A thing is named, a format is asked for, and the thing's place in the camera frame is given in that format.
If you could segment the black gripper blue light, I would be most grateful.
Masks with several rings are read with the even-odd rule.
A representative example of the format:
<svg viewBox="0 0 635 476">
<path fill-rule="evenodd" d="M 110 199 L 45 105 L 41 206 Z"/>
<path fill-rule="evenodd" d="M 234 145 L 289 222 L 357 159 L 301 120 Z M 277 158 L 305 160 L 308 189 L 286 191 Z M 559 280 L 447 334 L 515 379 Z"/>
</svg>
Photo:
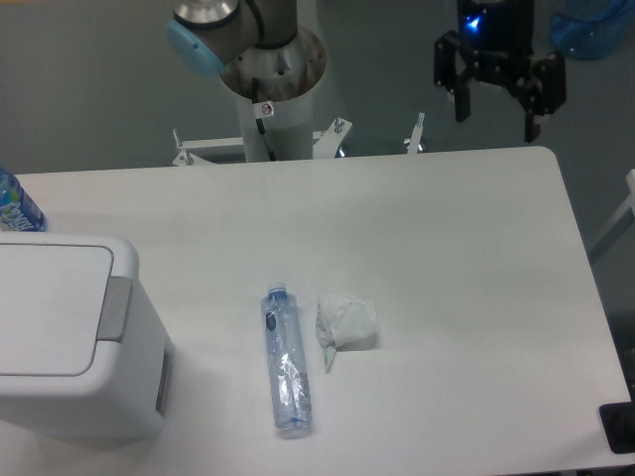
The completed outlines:
<svg viewBox="0 0 635 476">
<path fill-rule="evenodd" d="M 566 59 L 560 51 L 533 57 L 533 1 L 458 1 L 458 33 L 435 41 L 434 83 L 453 97 L 456 122 L 471 112 L 468 83 L 498 85 L 518 91 L 525 110 L 524 140 L 541 132 L 539 117 L 553 114 L 567 100 Z M 458 73 L 456 57 L 465 64 Z"/>
</svg>

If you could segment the silver robot arm blue cap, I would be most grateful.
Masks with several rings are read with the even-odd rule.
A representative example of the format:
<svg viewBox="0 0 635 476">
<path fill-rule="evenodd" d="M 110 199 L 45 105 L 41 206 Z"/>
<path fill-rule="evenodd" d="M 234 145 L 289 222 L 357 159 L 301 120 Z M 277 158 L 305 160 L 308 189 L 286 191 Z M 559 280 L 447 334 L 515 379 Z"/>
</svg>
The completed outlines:
<svg viewBox="0 0 635 476">
<path fill-rule="evenodd" d="M 457 2 L 456 30 L 434 47 L 434 83 L 453 97 L 456 121 L 470 115 L 472 80 L 502 87 L 520 103 L 526 142 L 539 136 L 539 118 L 565 103 L 565 57 L 535 55 L 534 15 L 532 1 Z M 250 49 L 281 50 L 301 32 L 294 1 L 178 1 L 165 30 L 173 48 L 202 75 L 245 63 Z"/>
</svg>

